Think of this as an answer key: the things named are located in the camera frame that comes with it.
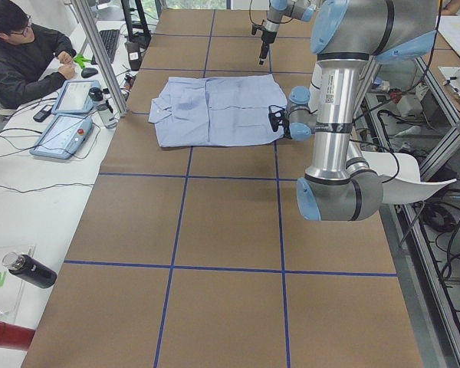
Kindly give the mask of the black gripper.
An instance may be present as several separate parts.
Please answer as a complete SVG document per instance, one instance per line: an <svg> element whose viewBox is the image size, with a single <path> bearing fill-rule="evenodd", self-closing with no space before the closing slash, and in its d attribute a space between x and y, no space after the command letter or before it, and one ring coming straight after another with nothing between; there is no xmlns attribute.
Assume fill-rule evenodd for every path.
<svg viewBox="0 0 460 368"><path fill-rule="evenodd" d="M284 110L278 112L278 126L283 128L284 138L291 138L290 123Z"/></svg>
<svg viewBox="0 0 460 368"><path fill-rule="evenodd" d="M279 24L272 22L272 21L266 21L262 25L262 35L261 35L261 50L260 54L258 57L258 63L260 65L263 65L265 60L268 57L268 52L269 52L269 44L268 43L274 43L275 38L278 34L278 29L279 29Z"/></svg>

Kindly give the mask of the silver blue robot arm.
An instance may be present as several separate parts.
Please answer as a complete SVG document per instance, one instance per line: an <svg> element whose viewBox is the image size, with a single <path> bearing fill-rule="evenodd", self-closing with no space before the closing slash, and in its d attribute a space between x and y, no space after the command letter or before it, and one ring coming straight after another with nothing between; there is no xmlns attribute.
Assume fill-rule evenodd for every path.
<svg viewBox="0 0 460 368"><path fill-rule="evenodd" d="M325 1L310 50L321 69L311 165L297 180L297 203L311 221L360 221L383 203L383 179L352 141L360 72L428 53L438 1Z"/></svg>
<svg viewBox="0 0 460 368"><path fill-rule="evenodd" d="M283 17L308 22L316 10L317 3L315 1L271 0L266 19L261 24L252 24L251 33L253 35L257 31L261 31L261 50L258 56L258 63L263 65L265 62L270 45L274 43L280 25L284 24Z"/></svg>

